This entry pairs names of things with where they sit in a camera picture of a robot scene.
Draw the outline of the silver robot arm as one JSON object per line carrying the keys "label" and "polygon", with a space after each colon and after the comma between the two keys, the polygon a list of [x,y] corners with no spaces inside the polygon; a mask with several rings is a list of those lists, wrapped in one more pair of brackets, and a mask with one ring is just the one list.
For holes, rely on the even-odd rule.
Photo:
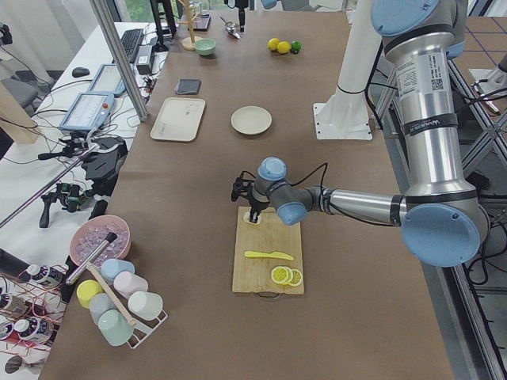
{"label": "silver robot arm", "polygon": [[358,2],[336,93],[315,105],[315,128],[320,139],[360,136],[358,105],[383,53],[395,69],[410,186],[394,196],[322,184],[298,188],[285,163],[268,157],[256,175],[238,177],[232,187],[233,200],[249,202],[250,221],[267,207],[289,226],[311,211],[341,214],[399,227],[406,247],[426,264],[448,268],[470,260],[490,222],[463,175],[448,72],[448,61],[463,51],[466,22],[465,1]]}
{"label": "silver robot arm", "polygon": [[[261,0],[262,8],[270,10],[274,8],[279,1]],[[308,0],[281,0],[282,10],[285,11],[315,11]],[[223,0],[223,4],[231,9],[238,9],[239,31],[244,32],[246,24],[246,10],[254,10],[254,0]]]}

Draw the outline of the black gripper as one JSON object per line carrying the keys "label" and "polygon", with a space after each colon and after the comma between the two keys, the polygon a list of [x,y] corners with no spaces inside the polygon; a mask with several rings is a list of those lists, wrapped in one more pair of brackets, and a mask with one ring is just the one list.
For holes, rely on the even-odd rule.
{"label": "black gripper", "polygon": [[258,224],[261,221],[261,211],[269,206],[269,200],[255,189],[255,178],[251,172],[241,171],[232,184],[231,201],[236,202],[240,197],[246,199],[252,207],[248,213],[248,222]]}
{"label": "black gripper", "polygon": [[239,30],[245,30],[245,9],[250,7],[249,0],[224,0],[223,3],[230,9],[238,8]]}

